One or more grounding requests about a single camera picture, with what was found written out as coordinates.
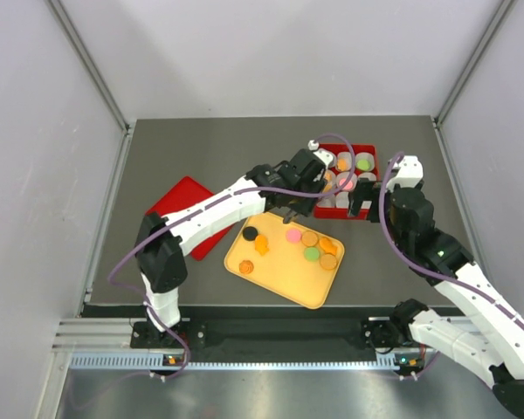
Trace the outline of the pink round cookie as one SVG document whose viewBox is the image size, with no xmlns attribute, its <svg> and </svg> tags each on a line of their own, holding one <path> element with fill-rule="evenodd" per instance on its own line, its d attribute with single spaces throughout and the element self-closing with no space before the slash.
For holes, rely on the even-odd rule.
<svg viewBox="0 0 524 419">
<path fill-rule="evenodd" d="M 302 232 L 296 228 L 291 228 L 286 232 L 286 240 L 289 243 L 298 243 L 302 238 Z"/>
<path fill-rule="evenodd" d="M 356 181 L 353 177 L 341 178 L 337 181 L 337 186 L 340 190 L 350 191 L 355 188 Z"/>
</svg>

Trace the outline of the green round cookie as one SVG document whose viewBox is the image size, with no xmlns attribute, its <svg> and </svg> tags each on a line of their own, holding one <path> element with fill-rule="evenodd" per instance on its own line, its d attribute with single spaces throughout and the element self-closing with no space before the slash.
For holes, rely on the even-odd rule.
<svg viewBox="0 0 524 419">
<path fill-rule="evenodd" d="M 310 246 L 305 248 L 303 256 L 307 261 L 317 261 L 320 258 L 321 253 L 318 248 Z"/>
<path fill-rule="evenodd" d="M 362 172 L 369 172 L 374 168 L 374 162 L 367 158 L 359 159 L 355 162 L 356 168 Z"/>
</svg>

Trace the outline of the small tan round cookie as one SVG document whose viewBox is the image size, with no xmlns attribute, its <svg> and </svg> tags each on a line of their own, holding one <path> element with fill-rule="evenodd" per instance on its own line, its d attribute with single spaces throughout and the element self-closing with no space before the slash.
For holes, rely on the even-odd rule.
<svg viewBox="0 0 524 419">
<path fill-rule="evenodd" d="M 326 181 L 326 184 L 323 189 L 323 193 L 327 193 L 328 191 L 332 190 L 335 186 L 335 173 L 331 170 L 327 170 L 324 173 L 323 178 Z"/>
</svg>

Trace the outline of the red cookie box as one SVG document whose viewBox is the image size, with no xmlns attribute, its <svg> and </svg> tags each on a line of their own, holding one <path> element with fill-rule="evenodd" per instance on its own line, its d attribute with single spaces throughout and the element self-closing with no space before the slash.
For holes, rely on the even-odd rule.
<svg viewBox="0 0 524 419">
<path fill-rule="evenodd" d="M 335 155 L 335 165 L 328 169 L 335 173 L 335 186 L 332 190 L 338 188 L 337 181 L 341 178 L 353 177 L 356 183 L 361 179 L 369 179 L 370 181 L 378 180 L 379 166 L 375 146 L 352 144 L 351 148 L 354 150 L 355 158 L 352 158 L 345 144 L 329 143 L 321 144 L 321 147 Z M 351 160 L 351 169 L 349 171 L 339 172 L 336 169 L 336 162 L 339 158 L 348 158 Z M 356 168 L 355 162 L 362 158 L 367 158 L 374 162 L 374 168 L 371 171 L 362 172 Z M 348 217 L 348 193 L 350 191 L 341 190 L 333 196 L 321 198 L 314 209 L 314 216 L 323 219 L 364 220 L 366 217 Z"/>
</svg>

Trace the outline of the orange flower cookie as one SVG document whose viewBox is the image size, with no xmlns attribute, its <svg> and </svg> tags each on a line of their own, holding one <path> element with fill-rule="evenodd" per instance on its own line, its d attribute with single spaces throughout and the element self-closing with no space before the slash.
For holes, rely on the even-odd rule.
<svg viewBox="0 0 524 419">
<path fill-rule="evenodd" d="M 351 160 L 348 158 L 339 158 L 336 162 L 336 169 L 339 172 L 347 172 L 351 169 Z"/>
</svg>

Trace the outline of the red box lid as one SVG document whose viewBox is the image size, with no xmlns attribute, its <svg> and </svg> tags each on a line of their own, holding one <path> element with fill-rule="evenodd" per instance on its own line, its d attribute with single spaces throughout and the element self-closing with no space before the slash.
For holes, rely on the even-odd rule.
<svg viewBox="0 0 524 419">
<path fill-rule="evenodd" d="M 157 213 L 159 216 L 185 210 L 194 204 L 208 199 L 213 193 L 189 176 L 183 177 L 173 186 L 156 204 L 154 204 L 146 215 Z M 231 226 L 220 230 L 218 233 L 207 238 L 195 247 L 190 256 L 196 261 L 202 261 L 220 242 L 220 240 L 231 230 Z"/>
</svg>

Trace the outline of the metal tongs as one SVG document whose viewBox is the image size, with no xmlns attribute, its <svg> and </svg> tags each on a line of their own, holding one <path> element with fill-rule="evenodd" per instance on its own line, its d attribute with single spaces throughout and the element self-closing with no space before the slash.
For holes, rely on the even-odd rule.
<svg viewBox="0 0 524 419">
<path fill-rule="evenodd" d="M 283 223 L 289 224 L 295 220 L 295 218 L 298 216 L 298 212 L 290 209 L 287 211 L 287 213 L 283 216 Z"/>
</svg>

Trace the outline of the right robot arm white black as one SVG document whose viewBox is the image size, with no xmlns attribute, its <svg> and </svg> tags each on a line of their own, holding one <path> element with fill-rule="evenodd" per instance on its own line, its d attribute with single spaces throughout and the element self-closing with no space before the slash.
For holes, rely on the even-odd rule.
<svg viewBox="0 0 524 419">
<path fill-rule="evenodd" d="M 369 207 L 393 251 L 475 325 L 474 336 L 441 319 L 432 309 L 407 300 L 390 320 L 392 339 L 434 348 L 466 368 L 493 392 L 513 416 L 524 418 L 524 319 L 493 287 L 472 254 L 439 229 L 434 205 L 422 184 L 362 180 L 348 194 L 348 212 Z"/>
</svg>

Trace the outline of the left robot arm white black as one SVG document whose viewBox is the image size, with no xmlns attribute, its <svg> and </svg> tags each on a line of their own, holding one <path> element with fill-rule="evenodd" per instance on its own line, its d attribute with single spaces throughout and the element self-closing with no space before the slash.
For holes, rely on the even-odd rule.
<svg viewBox="0 0 524 419">
<path fill-rule="evenodd" d="M 334 157 L 303 148 L 276 166 L 257 165 L 231 186 L 180 211 L 142 219 L 137 264 L 146 287 L 150 335 L 162 346 L 180 338 L 178 287 L 188 276 L 185 257 L 200 243 L 234 223 L 275 208 L 310 215 L 325 187 Z"/>
</svg>

